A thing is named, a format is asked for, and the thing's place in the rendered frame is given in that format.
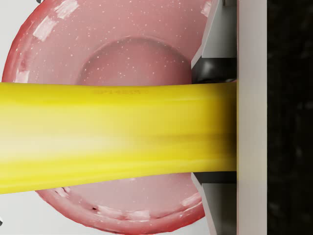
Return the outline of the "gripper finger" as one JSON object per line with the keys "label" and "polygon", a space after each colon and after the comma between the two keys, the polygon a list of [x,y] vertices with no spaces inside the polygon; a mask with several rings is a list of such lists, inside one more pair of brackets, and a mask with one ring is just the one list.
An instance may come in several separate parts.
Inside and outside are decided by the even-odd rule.
{"label": "gripper finger", "polygon": [[193,83],[237,80],[237,0],[210,0],[201,46],[191,61]]}
{"label": "gripper finger", "polygon": [[194,172],[209,235],[237,235],[237,172]]}

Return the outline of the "banana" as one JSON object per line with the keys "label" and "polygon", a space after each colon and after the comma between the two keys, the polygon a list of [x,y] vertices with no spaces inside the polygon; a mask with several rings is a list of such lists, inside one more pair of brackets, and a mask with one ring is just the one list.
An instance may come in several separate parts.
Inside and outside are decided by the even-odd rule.
{"label": "banana", "polygon": [[0,83],[0,194],[236,170],[237,85]]}

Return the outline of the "red plate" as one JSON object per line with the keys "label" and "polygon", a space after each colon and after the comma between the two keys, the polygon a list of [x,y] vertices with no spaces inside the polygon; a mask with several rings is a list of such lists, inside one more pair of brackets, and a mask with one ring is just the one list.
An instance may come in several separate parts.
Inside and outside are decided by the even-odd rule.
{"label": "red plate", "polygon": [[[191,83],[212,0],[44,0],[21,25],[2,81],[91,86]],[[190,173],[0,196],[2,235],[208,235]]]}

